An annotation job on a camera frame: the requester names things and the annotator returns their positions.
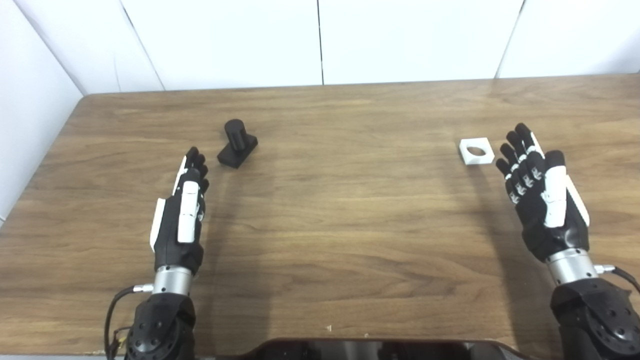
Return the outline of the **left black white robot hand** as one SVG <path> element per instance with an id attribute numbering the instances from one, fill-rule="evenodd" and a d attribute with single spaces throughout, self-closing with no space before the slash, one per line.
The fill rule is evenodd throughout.
<path id="1" fill-rule="evenodd" d="M 157 199 L 150 231 L 156 271 L 180 267 L 194 276 L 201 268 L 205 193 L 210 187 L 208 171 L 205 156 L 192 146 L 182 158 L 170 196 Z"/>

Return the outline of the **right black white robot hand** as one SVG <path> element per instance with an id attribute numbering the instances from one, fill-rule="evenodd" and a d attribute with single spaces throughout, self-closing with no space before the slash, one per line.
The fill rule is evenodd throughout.
<path id="1" fill-rule="evenodd" d="M 568 249 L 590 249 L 590 216 L 560 150 L 544 152 L 528 126 L 506 134 L 496 168 L 522 225 L 526 248 L 540 262 Z"/>

